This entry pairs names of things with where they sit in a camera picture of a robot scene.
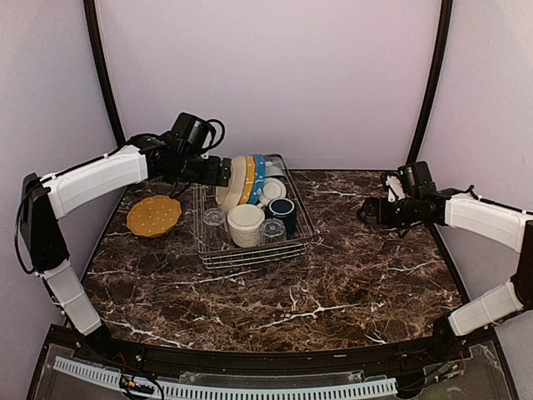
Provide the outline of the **cream deep plate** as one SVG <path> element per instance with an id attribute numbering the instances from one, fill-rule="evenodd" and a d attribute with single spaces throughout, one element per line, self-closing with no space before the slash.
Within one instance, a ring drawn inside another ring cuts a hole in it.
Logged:
<path id="1" fill-rule="evenodd" d="M 216 187 L 217 206 L 228 213 L 240 201 L 247 175 L 247 159 L 237 156 L 232 159 L 231 177 L 227 187 Z"/>

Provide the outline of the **blue dotted plate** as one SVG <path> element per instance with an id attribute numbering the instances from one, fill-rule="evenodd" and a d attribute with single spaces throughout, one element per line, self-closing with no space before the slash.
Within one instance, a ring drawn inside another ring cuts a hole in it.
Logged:
<path id="1" fill-rule="evenodd" d="M 262 195 L 266 178 L 266 161 L 262 154 L 254 154 L 253 159 L 255 163 L 255 177 L 248 203 L 258 204 L 260 201 L 260 196 Z"/>

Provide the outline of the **wire metal dish rack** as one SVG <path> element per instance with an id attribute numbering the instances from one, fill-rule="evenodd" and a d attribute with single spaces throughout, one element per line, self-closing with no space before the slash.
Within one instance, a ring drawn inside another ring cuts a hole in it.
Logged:
<path id="1" fill-rule="evenodd" d="M 296 231 L 289 234 L 284 228 L 269 223 L 257 229 L 257 240 L 252 247 L 240 247 L 233 240 L 227 218 L 220 219 L 211 211 L 216 206 L 216 190 L 196 184 L 192 195 L 195 249 L 206 268 L 248 267 L 306 253 L 315 229 L 296 184 L 282 155 L 267 154 L 265 161 L 273 177 L 285 185 L 286 195 L 295 205 Z"/>

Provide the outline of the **yellow dotted scalloped plate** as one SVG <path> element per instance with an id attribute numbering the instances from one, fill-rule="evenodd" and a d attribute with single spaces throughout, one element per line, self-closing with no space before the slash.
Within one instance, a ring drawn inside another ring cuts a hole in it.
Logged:
<path id="1" fill-rule="evenodd" d="M 127 228 L 136 236 L 156 238 L 171 231 L 182 215 L 181 204 L 169 196 L 147 197 L 127 215 Z"/>

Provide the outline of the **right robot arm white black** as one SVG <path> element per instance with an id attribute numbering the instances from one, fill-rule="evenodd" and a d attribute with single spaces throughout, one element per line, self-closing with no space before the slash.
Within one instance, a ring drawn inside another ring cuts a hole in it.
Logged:
<path id="1" fill-rule="evenodd" d="M 503 207 L 470 189 L 446 189 L 421 199 L 404 197 L 395 202 L 369 197 L 357 212 L 365 224 L 409 228 L 412 224 L 438 224 L 463 229 L 503 244 L 520 255 L 515 274 L 448 315 L 434 326 L 435 336 L 425 344 L 425 354 L 441 362 L 457 347 L 457 338 L 479 328 L 532 309 L 532 213 Z"/>

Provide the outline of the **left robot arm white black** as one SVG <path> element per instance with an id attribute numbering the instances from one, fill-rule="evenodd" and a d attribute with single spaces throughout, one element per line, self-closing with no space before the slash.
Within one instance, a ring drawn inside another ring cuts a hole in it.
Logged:
<path id="1" fill-rule="evenodd" d="M 15 222 L 15 243 L 28 250 L 31 267 L 45 283 L 57 306 L 86 337 L 84 347 L 100 363 L 117 357 L 117 344 L 103 332 L 105 325 L 89 300 L 71 261 L 58 222 L 85 203 L 119 188 L 163 176 L 171 180 L 225 187 L 231 161 L 203 157 L 204 149 L 180 149 L 169 133 L 141 134 L 119 149 L 39 177 L 28 174 Z"/>

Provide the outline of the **pale green bowl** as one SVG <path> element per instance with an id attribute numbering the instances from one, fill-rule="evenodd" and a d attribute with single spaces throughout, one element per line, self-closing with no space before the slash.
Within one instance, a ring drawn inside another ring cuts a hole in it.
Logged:
<path id="1" fill-rule="evenodd" d="M 267 178 L 278 178 L 278 177 L 284 177 L 285 176 L 285 173 L 284 173 L 284 169 L 276 164 L 276 163 L 272 163 L 272 162 L 267 162 L 266 163 L 266 177 Z"/>

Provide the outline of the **clear glass left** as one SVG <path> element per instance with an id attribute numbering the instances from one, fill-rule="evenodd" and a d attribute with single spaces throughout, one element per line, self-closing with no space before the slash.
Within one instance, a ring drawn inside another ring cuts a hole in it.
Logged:
<path id="1" fill-rule="evenodd" d="M 206 245 L 221 249 L 227 243 L 226 214 L 218 207 L 208 208 L 202 218 Z"/>

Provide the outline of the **clear glass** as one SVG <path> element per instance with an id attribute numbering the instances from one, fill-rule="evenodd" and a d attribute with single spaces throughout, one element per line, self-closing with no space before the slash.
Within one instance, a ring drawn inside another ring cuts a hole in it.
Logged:
<path id="1" fill-rule="evenodd" d="M 268 218 L 260 226 L 260 244 L 282 243 L 287 239 L 286 227 L 278 218 Z"/>
<path id="2" fill-rule="evenodd" d="M 227 243 L 226 214 L 218 207 L 208 208 L 202 218 L 206 245 L 221 249 Z"/>

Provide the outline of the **white saucer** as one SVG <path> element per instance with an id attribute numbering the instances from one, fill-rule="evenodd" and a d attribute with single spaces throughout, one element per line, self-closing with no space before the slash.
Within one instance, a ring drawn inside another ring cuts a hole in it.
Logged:
<path id="1" fill-rule="evenodd" d="M 269 203 L 272 200 L 286 197 L 286 186 L 277 178 L 267 177 L 263 184 L 260 200 Z"/>

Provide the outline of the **cream ribbed cup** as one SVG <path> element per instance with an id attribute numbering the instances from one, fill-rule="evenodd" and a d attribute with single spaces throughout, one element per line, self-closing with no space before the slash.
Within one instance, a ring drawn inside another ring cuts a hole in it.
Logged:
<path id="1" fill-rule="evenodd" d="M 227 223 L 233 242 L 241 248 L 253 248 L 260 243 L 260 226 L 265 213 L 256 205 L 242 204 L 227 214 Z"/>

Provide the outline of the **dark blue mug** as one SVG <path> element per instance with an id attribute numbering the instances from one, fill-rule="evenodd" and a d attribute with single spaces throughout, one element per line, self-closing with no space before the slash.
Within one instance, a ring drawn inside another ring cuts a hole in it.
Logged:
<path id="1" fill-rule="evenodd" d="M 277 218 L 283 222 L 288 237 L 296 234 L 296 205 L 291 199 L 278 198 L 270 201 L 266 214 L 269 218 Z"/>

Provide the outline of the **white right gripper bracket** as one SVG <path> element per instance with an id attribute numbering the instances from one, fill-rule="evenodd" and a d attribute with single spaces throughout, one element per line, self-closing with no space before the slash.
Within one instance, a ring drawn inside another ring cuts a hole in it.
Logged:
<path id="1" fill-rule="evenodd" d="M 396 172 L 385 172 L 381 176 L 381 180 L 389 203 L 397 202 L 406 197 L 400 177 Z"/>

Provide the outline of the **black frame post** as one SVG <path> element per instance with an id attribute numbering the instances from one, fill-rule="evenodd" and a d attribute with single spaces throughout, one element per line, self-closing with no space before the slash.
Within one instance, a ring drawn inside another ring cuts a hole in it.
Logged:
<path id="1" fill-rule="evenodd" d="M 426 90 L 421 103 L 421 110 L 417 119 L 416 128 L 411 141 L 411 146 L 406 162 L 413 163 L 417 160 L 426 130 L 430 121 L 431 111 L 436 98 L 436 91 L 441 76 L 442 63 L 446 53 L 446 44 L 451 24 L 451 14 L 453 9 L 452 0 L 442 0 L 439 20 L 436 30 L 435 46 L 431 58 L 431 66 L 428 73 Z"/>
<path id="2" fill-rule="evenodd" d="M 118 147 L 121 147 L 127 140 L 122 128 L 121 119 L 107 69 L 102 34 L 97 15 L 97 2 L 95 0 L 83 0 L 82 3 L 87 24 L 87 32 L 92 49 L 92 57 L 96 68 L 102 99 L 107 112 L 107 118 L 112 129 L 114 141 Z"/>

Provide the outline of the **right black frame post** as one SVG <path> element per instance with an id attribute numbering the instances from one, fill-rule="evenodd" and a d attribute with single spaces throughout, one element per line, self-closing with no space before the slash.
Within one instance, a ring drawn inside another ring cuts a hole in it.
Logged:
<path id="1" fill-rule="evenodd" d="M 421 110 L 417 119 L 416 128 L 411 141 L 411 146 L 406 162 L 413 163 L 417 160 L 426 130 L 430 121 L 431 111 L 436 98 L 436 91 L 441 76 L 442 63 L 446 53 L 446 44 L 451 24 L 451 14 L 453 9 L 452 0 L 442 0 L 439 20 L 436 30 L 435 46 L 431 58 L 431 66 L 428 73 L 426 90 L 421 103 Z"/>

